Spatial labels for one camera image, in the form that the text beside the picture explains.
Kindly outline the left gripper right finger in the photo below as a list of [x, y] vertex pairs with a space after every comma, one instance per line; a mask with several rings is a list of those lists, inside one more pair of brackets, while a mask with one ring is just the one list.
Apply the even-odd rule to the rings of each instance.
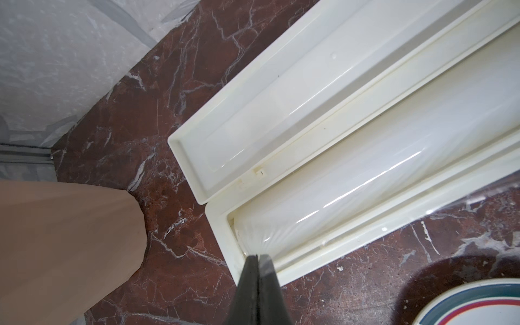
[[259, 324], [293, 324], [269, 255], [259, 256]]

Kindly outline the white plate green red rim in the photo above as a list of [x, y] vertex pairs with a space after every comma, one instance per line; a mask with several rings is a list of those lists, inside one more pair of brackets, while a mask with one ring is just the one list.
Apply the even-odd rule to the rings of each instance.
[[518, 324], [519, 279], [480, 280], [450, 289], [421, 310], [414, 324]]

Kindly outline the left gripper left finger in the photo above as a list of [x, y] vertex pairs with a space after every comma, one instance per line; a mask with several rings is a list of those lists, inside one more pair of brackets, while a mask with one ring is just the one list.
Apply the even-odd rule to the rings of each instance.
[[248, 256], [239, 283], [223, 324], [258, 324], [259, 303], [259, 260], [256, 255]]

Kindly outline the clear plastic wrap sheet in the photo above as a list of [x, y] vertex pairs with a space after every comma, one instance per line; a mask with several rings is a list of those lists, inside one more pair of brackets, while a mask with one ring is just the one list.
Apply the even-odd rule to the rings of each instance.
[[480, 203], [490, 197], [496, 196], [508, 192], [509, 190], [519, 188], [519, 171], [516, 171], [508, 176], [505, 176], [497, 181], [494, 181], [478, 190], [471, 192], [470, 194], [463, 196], [462, 198], [455, 200], [449, 204], [445, 204], [434, 210], [428, 211], [421, 219], [430, 217], [435, 214], [439, 214], [441, 211], [446, 209], [455, 208], [458, 206], [471, 205], [473, 203]]

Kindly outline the cream plastic wrap dispenser box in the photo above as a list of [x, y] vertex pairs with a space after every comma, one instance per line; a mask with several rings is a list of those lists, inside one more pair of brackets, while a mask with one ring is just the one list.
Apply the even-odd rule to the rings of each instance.
[[[239, 208], [458, 66], [519, 67], [518, 1], [320, 1], [171, 134], [233, 279]], [[519, 125], [269, 255], [280, 284], [518, 170]]]

